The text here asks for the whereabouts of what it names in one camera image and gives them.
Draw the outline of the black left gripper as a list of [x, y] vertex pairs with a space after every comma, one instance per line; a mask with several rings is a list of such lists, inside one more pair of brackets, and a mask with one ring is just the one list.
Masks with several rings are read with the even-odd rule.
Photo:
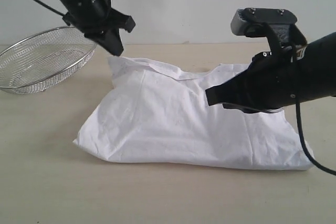
[[118, 29], [131, 33], [136, 26], [132, 16], [111, 7], [111, 0], [61, 0], [67, 9], [63, 20], [78, 28], [87, 39], [113, 56], [124, 47]]

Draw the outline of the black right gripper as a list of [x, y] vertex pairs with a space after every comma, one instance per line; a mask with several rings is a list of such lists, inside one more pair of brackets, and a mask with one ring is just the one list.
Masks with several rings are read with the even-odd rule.
[[263, 51], [252, 58], [247, 70], [205, 90], [209, 106], [240, 110], [247, 114], [273, 114], [296, 104], [297, 90], [292, 76], [293, 50], [279, 55]]

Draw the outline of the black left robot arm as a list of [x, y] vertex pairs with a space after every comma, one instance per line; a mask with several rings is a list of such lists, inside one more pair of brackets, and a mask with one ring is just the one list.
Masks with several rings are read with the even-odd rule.
[[130, 33], [135, 21], [112, 8], [112, 0], [60, 0], [67, 10], [62, 17], [67, 25], [76, 27], [84, 37], [94, 41], [113, 56], [120, 56], [124, 47], [120, 30]]

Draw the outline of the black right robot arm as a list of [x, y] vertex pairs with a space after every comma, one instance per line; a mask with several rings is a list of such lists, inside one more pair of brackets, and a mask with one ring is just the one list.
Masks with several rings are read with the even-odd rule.
[[295, 102], [335, 96], [335, 33], [302, 47], [256, 54], [246, 70], [205, 90], [209, 106], [276, 113]]

